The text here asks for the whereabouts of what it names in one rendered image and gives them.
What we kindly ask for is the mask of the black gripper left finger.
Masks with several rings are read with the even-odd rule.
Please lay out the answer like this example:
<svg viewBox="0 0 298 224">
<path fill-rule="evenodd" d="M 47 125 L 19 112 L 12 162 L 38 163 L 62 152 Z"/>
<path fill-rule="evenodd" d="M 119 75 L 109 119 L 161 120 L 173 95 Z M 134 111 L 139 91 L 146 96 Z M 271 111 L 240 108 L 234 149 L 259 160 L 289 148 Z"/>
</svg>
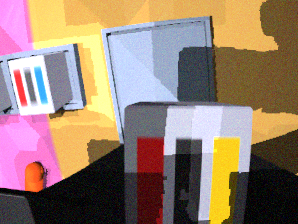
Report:
<svg viewBox="0 0 298 224">
<path fill-rule="evenodd" d="M 125 224 L 124 144 L 43 190 L 0 188 L 0 224 Z"/>
</svg>

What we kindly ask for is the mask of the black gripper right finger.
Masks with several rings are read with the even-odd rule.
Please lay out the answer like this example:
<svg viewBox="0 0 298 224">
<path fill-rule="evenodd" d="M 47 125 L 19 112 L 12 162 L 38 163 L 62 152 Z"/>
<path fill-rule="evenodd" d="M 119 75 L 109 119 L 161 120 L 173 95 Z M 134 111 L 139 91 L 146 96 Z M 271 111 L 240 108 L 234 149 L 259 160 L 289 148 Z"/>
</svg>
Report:
<svg viewBox="0 0 298 224">
<path fill-rule="evenodd" d="M 243 224 L 298 224 L 298 175 L 250 153 Z"/>
</svg>

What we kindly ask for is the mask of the orange-handled screwdriver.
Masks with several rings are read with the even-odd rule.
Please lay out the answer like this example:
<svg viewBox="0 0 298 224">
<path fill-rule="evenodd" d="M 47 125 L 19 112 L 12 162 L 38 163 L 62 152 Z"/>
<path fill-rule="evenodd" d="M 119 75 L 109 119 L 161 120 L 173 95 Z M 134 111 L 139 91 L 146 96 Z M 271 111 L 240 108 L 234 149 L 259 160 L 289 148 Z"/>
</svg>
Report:
<svg viewBox="0 0 298 224">
<path fill-rule="evenodd" d="M 25 190 L 37 192 L 43 190 L 44 171 L 43 165 L 39 163 L 29 163 L 25 168 Z"/>
</svg>

